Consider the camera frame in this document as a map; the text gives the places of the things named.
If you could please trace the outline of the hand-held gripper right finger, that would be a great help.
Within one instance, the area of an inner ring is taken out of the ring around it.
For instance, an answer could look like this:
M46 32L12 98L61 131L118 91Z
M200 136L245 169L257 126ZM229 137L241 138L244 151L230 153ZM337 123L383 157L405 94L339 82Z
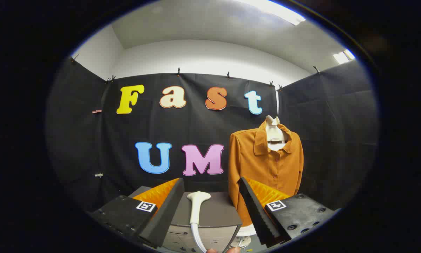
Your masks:
M287 196L244 177L239 180L239 190L257 237L267 247L297 240L337 213L305 194Z

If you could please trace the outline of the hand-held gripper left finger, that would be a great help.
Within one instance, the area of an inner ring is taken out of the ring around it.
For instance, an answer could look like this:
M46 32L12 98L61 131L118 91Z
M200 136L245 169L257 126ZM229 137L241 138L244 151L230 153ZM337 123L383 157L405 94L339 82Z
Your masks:
M89 215L104 228L135 245L160 247L184 193L176 178L133 197L120 195Z

